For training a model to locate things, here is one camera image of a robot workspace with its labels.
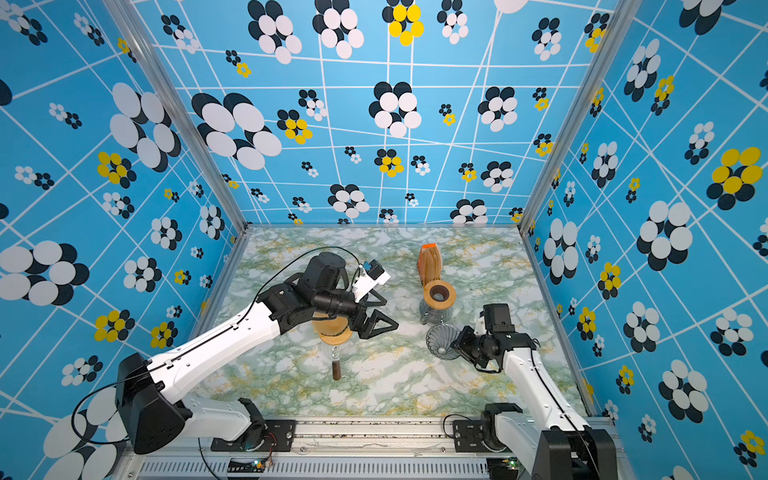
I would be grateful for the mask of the grey glass dripper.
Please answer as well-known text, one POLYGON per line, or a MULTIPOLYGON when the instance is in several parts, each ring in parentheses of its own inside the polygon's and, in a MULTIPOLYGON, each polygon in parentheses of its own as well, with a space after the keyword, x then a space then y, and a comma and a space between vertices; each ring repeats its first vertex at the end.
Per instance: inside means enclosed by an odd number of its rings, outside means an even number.
POLYGON ((441 360, 454 360, 460 354, 454 347, 460 330, 448 324, 433 325, 426 334, 426 346, 429 352, 441 360))

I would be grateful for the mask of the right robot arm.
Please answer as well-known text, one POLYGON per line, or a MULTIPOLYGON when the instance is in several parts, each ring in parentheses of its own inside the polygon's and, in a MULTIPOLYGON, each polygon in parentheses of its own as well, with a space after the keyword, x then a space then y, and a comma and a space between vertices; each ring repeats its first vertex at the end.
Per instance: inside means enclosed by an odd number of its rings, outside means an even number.
POLYGON ((524 407, 489 403, 480 417, 482 443, 511 453, 522 479, 619 477, 611 435, 568 402, 541 360, 539 342, 516 329, 507 304, 484 305, 452 346, 478 372, 506 375, 523 399, 524 407))

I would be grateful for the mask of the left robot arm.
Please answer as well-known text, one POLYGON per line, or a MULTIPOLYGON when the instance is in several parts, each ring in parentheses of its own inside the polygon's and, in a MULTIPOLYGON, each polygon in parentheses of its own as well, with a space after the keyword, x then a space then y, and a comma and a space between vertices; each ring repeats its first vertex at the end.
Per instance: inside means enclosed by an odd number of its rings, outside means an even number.
POLYGON ((381 313, 387 301, 376 290, 389 278, 376 260, 349 276, 341 256, 322 252, 304 272, 258 292, 228 321, 151 358, 134 354, 122 360, 115 404, 134 452, 153 453, 181 437, 257 447, 266 425, 252 400, 208 400, 192 390, 240 355, 307 322, 343 319, 363 340, 397 329, 397 322, 381 313))

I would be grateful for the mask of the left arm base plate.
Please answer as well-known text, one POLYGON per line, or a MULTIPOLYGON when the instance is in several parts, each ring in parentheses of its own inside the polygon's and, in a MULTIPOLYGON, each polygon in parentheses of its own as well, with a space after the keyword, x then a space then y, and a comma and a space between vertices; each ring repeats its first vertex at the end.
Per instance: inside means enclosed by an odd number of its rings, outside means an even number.
POLYGON ((235 440, 220 438, 212 440, 210 449, 214 452, 289 452, 295 438, 297 421, 293 419, 264 420, 250 427, 235 440))

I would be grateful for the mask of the orange coffee filter pack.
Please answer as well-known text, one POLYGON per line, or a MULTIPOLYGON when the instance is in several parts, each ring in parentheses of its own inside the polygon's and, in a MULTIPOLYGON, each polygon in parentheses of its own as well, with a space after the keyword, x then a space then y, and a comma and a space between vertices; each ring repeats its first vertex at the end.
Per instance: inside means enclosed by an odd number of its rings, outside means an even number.
POLYGON ((417 269, 423 286, 441 279, 443 260, 436 243, 424 244, 420 247, 417 269))

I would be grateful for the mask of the grey glass pitcher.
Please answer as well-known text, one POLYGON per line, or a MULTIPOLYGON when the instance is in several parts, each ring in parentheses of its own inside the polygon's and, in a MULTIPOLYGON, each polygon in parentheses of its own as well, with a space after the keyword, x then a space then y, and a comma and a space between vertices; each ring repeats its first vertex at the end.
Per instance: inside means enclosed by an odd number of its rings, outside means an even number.
POLYGON ((420 322, 422 325, 426 324, 444 324, 448 323, 451 319, 451 308, 437 309, 426 302, 421 302, 419 305, 420 322))

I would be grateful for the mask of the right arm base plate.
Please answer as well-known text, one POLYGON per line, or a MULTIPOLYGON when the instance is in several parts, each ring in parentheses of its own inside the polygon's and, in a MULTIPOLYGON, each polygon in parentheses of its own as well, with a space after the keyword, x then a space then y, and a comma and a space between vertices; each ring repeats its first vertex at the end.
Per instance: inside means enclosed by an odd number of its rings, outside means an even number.
POLYGON ((480 420, 458 419, 451 422, 450 435, 457 453, 491 453, 483 437, 480 420))

